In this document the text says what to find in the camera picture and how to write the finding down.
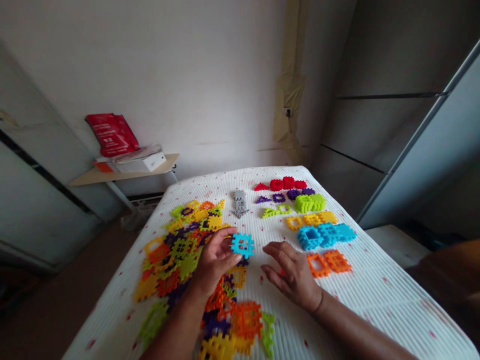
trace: person's right hand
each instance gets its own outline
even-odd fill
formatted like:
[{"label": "person's right hand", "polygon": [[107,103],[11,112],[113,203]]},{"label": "person's right hand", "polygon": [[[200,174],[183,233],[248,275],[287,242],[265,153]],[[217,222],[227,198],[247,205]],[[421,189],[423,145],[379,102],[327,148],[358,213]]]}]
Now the person's right hand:
[{"label": "person's right hand", "polygon": [[305,254],[296,251],[286,241],[272,241],[263,247],[263,251],[285,271],[285,275],[280,276],[270,265],[262,265],[268,281],[298,306],[309,313],[315,312],[322,302],[323,290],[315,282]]}]

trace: table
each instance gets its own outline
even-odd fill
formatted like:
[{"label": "table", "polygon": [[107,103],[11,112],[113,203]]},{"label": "table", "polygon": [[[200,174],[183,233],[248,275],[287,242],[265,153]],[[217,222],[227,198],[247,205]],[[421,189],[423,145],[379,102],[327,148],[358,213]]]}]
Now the table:
[{"label": "table", "polygon": [[[64,359],[138,359],[142,344],[138,332],[152,304],[158,298],[134,303],[133,295],[142,274],[144,246],[166,233],[162,228],[171,219],[170,212],[191,200],[219,202],[225,199],[223,220],[238,227],[239,232],[252,234],[255,255],[250,258],[244,289],[238,301],[253,300],[262,310],[277,318],[274,333],[274,359],[341,359],[342,350],[304,311],[293,306],[273,285],[263,280],[261,264],[278,264],[264,254],[262,246],[270,241],[288,241],[303,251],[297,233],[285,224],[291,215],[262,219],[265,205],[255,204],[259,182],[292,176],[305,180],[309,188],[327,199],[326,210],[340,222],[347,223],[358,237],[350,243],[337,243],[334,248],[345,255],[352,272],[317,279],[317,282],[361,317],[384,331],[419,359],[479,359],[470,339],[449,315],[397,263],[395,263],[345,212],[303,166],[257,167],[218,172],[182,180],[170,186],[138,239],[131,247],[116,274],[98,300],[92,313],[73,340]],[[245,190],[249,213],[238,219],[233,191]],[[253,359],[266,359],[256,341]]]},{"label": "table", "polygon": [[83,175],[70,182],[68,185],[82,186],[88,184],[105,183],[130,210],[135,210],[135,206],[132,205],[119,187],[115,185],[114,181],[171,173],[175,182],[177,182],[177,177],[175,176],[172,168],[174,167],[179,156],[180,154],[165,155],[166,161],[152,172],[101,172],[98,168],[93,167]]}]

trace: red plastic bag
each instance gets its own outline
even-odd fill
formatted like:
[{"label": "red plastic bag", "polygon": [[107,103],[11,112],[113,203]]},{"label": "red plastic bag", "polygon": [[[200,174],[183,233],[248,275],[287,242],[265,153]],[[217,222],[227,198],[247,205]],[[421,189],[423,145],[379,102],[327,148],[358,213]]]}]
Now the red plastic bag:
[{"label": "red plastic bag", "polygon": [[140,148],[139,142],[122,115],[113,113],[87,115],[90,125],[100,143],[100,153],[108,158],[131,153]]}]

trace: yellow toy block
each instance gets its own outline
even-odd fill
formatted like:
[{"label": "yellow toy block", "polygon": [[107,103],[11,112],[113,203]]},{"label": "yellow toy block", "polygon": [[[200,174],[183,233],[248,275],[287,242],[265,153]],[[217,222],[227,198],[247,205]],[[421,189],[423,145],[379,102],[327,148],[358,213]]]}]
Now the yellow toy block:
[{"label": "yellow toy block", "polygon": [[231,338],[237,353],[250,356],[252,346],[255,345],[255,338],[244,338],[243,336],[236,334],[232,334]]},{"label": "yellow toy block", "polygon": [[152,274],[145,280],[140,281],[136,288],[135,296],[133,297],[135,302],[148,299],[157,292],[157,282],[159,280],[158,275]]},{"label": "yellow toy block", "polygon": [[184,227],[184,221],[182,218],[179,218],[178,220],[172,222],[169,226],[168,226],[168,232],[169,233],[175,233],[177,232],[178,230],[180,230],[181,228]]},{"label": "yellow toy block", "polygon": [[193,201],[190,201],[186,207],[187,208],[190,208],[190,209],[197,209],[202,203],[200,201],[197,201],[197,200],[193,200]]},{"label": "yellow toy block", "polygon": [[339,220],[337,219],[335,214],[331,211],[319,212],[316,215],[323,224],[325,224],[325,223],[338,224],[338,222],[339,222]]},{"label": "yellow toy block", "polygon": [[228,270],[227,275],[233,275],[233,285],[235,289],[243,289],[245,284],[245,277],[247,275],[247,268],[243,266],[234,266]]},{"label": "yellow toy block", "polygon": [[199,223],[200,221],[202,221],[203,219],[205,219],[208,216],[209,216],[208,210],[197,210],[195,212],[195,221],[197,223]]},{"label": "yellow toy block", "polygon": [[158,244],[158,246],[156,248],[158,248],[160,245],[162,245],[164,243],[164,238],[165,236],[162,236],[162,237],[156,237],[154,238],[152,241],[150,241],[143,249],[145,250],[145,253],[146,253],[146,256],[148,257],[151,253],[152,253],[152,250],[151,247],[155,244]]},{"label": "yellow toy block", "polygon": [[201,342],[199,360],[232,360],[235,354],[234,341],[228,335],[222,337],[222,333],[214,335],[208,341]]},{"label": "yellow toy block", "polygon": [[304,223],[298,216],[287,217],[286,224],[292,231],[298,231],[298,229],[300,229],[304,225]]},{"label": "yellow toy block", "polygon": [[222,227],[223,220],[220,216],[210,216],[208,218],[208,226],[212,229],[217,231]]},{"label": "yellow toy block", "polygon": [[215,207],[225,209],[225,199],[222,199]]},{"label": "yellow toy block", "polygon": [[303,217],[303,222],[308,226],[315,226],[317,227],[322,223],[322,220],[317,216],[317,214],[307,214]]}]

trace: white quilted mattress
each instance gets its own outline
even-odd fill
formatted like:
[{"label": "white quilted mattress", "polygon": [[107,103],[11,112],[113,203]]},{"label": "white quilted mattress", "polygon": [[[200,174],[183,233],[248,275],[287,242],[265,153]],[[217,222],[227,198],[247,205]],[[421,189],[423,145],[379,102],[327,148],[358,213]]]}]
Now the white quilted mattress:
[{"label": "white quilted mattress", "polygon": [[[285,218],[262,219],[271,203],[255,204],[270,190],[254,191],[259,182],[292,176],[305,180],[309,188],[327,199],[326,210],[335,213],[340,222],[350,225],[358,237],[334,248],[345,255],[352,272],[332,273],[317,280],[339,301],[388,334],[420,359],[479,359],[474,345],[450,316],[397,265],[345,212],[303,166],[255,167],[182,180],[168,188],[148,223],[141,231],[116,274],[106,287],[94,310],[73,340],[64,359],[138,359],[143,345],[138,339],[142,322],[152,304],[152,297],[135,303],[133,295],[142,276],[144,246],[153,238],[166,234],[162,226],[172,219],[170,212],[191,200],[219,202],[225,199],[223,220],[252,234],[255,256],[247,268],[244,289],[238,290],[238,301],[253,300],[263,311],[276,317],[273,335],[274,359],[340,359],[342,352],[329,335],[303,310],[292,305],[268,280],[262,280],[261,264],[279,266],[262,247],[270,241],[290,242],[301,249],[297,233],[291,231]],[[233,191],[244,190],[250,212],[238,219]],[[258,341],[251,352],[254,359],[267,359]]]}]

